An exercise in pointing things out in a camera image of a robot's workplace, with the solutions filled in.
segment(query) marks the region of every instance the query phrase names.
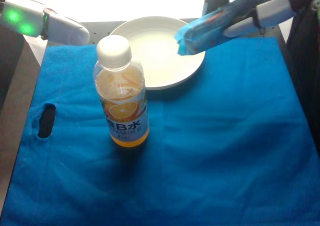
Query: blue snack package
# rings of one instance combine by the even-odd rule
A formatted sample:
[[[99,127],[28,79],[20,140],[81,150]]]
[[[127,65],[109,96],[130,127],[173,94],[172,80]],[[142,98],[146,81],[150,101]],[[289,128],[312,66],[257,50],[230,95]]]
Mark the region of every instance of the blue snack package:
[[[235,18],[265,1],[236,0],[183,26],[174,36],[179,44],[178,54],[196,55],[234,39],[224,36],[223,31]]]

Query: green light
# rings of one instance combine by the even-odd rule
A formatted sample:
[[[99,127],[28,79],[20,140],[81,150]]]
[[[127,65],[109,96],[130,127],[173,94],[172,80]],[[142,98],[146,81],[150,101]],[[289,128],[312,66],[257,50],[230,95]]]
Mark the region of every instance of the green light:
[[[30,24],[22,24],[20,27],[20,32],[23,35],[31,35],[33,33],[34,29]]]
[[[20,21],[21,17],[18,12],[11,10],[7,13],[7,18],[11,23],[17,23]]]

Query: blue cloth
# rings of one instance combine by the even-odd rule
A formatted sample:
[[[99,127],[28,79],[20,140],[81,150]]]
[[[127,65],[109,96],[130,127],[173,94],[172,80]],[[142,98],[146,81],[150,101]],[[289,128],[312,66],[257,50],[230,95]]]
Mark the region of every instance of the blue cloth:
[[[179,44],[178,54],[195,55],[234,39],[224,36],[224,30],[265,1],[236,0],[186,24],[174,36]]]
[[[320,160],[274,38],[222,44],[185,83],[148,91],[135,149],[112,144],[96,60],[94,46],[46,51],[1,226],[320,224]]]

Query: white bottle cap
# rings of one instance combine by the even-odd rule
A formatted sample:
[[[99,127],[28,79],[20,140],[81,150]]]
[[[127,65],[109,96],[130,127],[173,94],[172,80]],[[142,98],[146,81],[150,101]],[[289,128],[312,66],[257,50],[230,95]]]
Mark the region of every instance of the white bottle cap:
[[[129,41],[120,35],[104,37],[97,44],[99,63],[108,69],[118,69],[127,65],[132,59]]]

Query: white plate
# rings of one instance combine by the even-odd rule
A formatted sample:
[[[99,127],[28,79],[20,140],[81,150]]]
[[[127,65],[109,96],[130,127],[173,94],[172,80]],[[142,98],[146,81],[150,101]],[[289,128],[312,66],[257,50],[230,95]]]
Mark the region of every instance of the white plate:
[[[123,23],[111,34],[127,38],[132,55],[143,67],[148,90],[161,90],[176,86],[197,71],[205,53],[178,55],[174,36],[187,23],[170,17],[141,17]]]

